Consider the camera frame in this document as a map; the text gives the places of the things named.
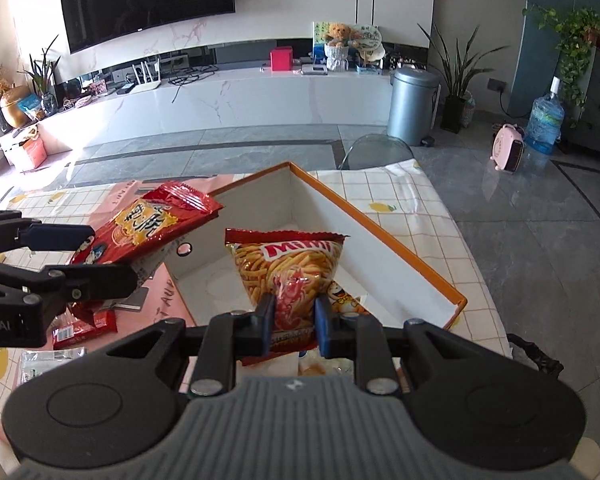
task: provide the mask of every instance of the open cardboard box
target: open cardboard box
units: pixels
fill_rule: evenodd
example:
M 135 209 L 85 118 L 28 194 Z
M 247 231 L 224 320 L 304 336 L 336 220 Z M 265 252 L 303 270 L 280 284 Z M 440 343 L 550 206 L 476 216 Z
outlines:
M 253 309 L 224 246 L 227 228 L 347 235 L 335 279 L 385 326 L 401 327 L 419 317 L 448 328 L 466 305 L 466 298 L 416 254 L 290 162 L 211 195 L 224 205 L 219 217 L 186 236 L 183 243 L 192 248 L 188 255 L 174 251 L 166 260 L 198 325 L 223 312 Z

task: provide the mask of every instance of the silver trash can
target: silver trash can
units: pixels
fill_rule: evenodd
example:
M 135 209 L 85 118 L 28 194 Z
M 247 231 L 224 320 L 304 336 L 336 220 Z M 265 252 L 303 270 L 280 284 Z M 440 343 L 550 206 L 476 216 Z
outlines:
M 419 146 L 433 126 L 439 98 L 440 76 L 405 66 L 397 69 L 387 134 Z

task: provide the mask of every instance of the barcode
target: barcode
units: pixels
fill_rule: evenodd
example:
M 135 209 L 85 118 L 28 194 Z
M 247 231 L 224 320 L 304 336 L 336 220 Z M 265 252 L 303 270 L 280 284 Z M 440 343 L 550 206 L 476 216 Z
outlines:
M 74 336 L 74 326 L 69 325 L 65 326 L 58 330 L 58 335 L 56 335 L 56 341 L 64 341 L 65 339 L 69 339 Z

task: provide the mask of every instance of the red candy wrapper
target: red candy wrapper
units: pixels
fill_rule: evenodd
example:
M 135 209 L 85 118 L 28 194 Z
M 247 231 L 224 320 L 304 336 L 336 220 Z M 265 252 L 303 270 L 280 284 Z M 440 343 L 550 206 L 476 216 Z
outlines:
M 87 339 L 93 339 L 107 332 L 117 332 L 116 313 L 113 310 L 101 310 L 93 315 L 93 326 L 85 321 L 74 321 L 71 325 L 54 330 L 54 350 L 62 350 L 77 345 Z
M 227 229 L 224 243 L 234 256 L 251 304 L 265 292 L 276 295 L 271 337 L 273 358 L 316 345 L 314 299 L 327 292 L 342 252 L 344 236 L 335 233 Z M 263 361 L 248 358 L 243 364 Z
M 138 287 L 193 229 L 218 216 L 222 205 L 181 182 L 166 182 L 146 193 L 100 227 L 71 259 L 71 264 L 130 264 Z M 93 322 L 92 313 L 115 301 L 85 301 L 72 314 Z

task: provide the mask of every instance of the trash can lid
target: trash can lid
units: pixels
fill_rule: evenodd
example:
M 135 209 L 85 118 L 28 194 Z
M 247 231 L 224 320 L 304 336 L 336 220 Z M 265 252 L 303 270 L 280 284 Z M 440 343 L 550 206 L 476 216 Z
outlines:
M 426 70 L 410 68 L 408 66 L 397 69 L 394 77 L 398 81 L 404 81 L 416 86 L 426 86 L 428 88 L 435 88 L 440 84 L 440 76 L 438 74 L 432 74 Z

